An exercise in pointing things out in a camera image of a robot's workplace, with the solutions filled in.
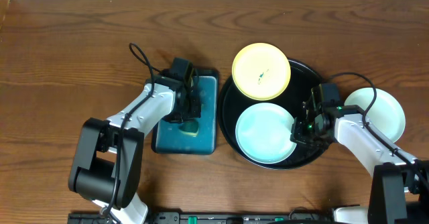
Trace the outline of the green and yellow sponge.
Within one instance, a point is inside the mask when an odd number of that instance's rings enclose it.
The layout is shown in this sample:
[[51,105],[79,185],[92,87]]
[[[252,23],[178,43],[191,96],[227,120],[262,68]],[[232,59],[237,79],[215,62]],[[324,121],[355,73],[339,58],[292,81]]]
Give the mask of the green and yellow sponge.
[[178,129],[184,135],[196,137],[199,132],[199,123],[197,122],[197,120],[194,120],[194,119],[190,121],[185,121],[178,127]]

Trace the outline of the light blue plate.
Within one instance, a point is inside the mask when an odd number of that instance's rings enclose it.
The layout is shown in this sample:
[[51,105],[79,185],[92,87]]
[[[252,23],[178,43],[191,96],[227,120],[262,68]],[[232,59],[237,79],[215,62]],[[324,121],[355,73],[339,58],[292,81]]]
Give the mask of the light blue plate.
[[274,103],[254,104],[240,114],[235,139],[240,150],[260,164],[277,164],[289,158],[297,144],[290,140],[294,118]]

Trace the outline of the pale green plate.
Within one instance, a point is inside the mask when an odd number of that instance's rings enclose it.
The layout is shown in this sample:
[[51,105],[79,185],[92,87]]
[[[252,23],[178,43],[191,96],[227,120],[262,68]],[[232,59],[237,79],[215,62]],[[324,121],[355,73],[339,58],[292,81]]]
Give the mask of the pale green plate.
[[[367,116],[374,126],[393,143],[401,138],[406,126],[406,116],[400,103],[388,92],[376,89],[377,98]],[[345,105],[358,105],[366,110],[373,100],[373,89],[362,88],[352,92]]]

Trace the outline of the yellow plate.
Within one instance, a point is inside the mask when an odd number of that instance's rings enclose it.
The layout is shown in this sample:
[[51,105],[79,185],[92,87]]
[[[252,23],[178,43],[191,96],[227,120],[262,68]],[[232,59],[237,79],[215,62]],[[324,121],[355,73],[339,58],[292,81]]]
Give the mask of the yellow plate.
[[281,95],[289,85],[291,66],[286,55],[267,43],[242,48],[232,64],[235,86],[246,97],[267,101]]

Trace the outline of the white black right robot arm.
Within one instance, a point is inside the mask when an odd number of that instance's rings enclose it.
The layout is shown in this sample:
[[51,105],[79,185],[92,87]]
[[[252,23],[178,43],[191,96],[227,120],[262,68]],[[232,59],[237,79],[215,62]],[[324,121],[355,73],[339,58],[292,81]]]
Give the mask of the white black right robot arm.
[[427,223],[428,161],[403,151],[385,137],[356,106],[308,110],[296,118],[291,140],[309,148],[346,147],[372,177],[369,205],[340,207],[342,223]]

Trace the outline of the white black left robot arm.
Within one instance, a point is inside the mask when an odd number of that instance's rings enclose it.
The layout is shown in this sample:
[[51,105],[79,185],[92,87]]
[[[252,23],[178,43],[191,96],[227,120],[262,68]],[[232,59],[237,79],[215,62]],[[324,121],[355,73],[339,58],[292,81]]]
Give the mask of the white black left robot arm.
[[128,106],[106,120],[90,118],[82,126],[68,187],[101,208],[113,223],[144,223],[147,205],[140,199],[143,143],[161,120],[172,124],[200,117],[200,79],[157,75]]

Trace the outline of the teal rectangular water tray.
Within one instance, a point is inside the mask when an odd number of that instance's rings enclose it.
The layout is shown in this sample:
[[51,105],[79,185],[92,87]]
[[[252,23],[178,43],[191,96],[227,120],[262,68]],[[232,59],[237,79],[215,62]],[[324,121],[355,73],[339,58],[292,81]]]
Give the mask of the teal rectangular water tray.
[[184,135],[178,127],[181,123],[161,120],[154,127],[151,148],[157,154],[210,155],[216,148],[217,96],[219,73],[212,69],[198,69],[198,95],[201,101],[201,117],[196,118],[199,132],[196,137]]

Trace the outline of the black round tray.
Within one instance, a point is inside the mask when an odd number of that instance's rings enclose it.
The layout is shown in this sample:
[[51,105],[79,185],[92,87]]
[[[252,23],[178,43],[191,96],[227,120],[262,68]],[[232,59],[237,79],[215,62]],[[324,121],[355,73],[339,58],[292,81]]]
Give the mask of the black round tray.
[[[291,59],[289,63],[291,78],[286,90],[269,102],[283,107],[291,113],[292,117],[299,117],[302,115],[302,103],[310,98],[311,89],[317,87],[324,79],[314,69],[299,60]],[[247,157],[237,143],[235,126],[240,114],[256,103],[256,100],[240,92],[232,76],[225,81],[217,103],[218,123],[227,143],[241,157],[254,165],[272,170],[300,168],[321,157],[324,153],[323,149],[311,149],[302,145],[296,146],[288,158],[275,164],[262,164]]]

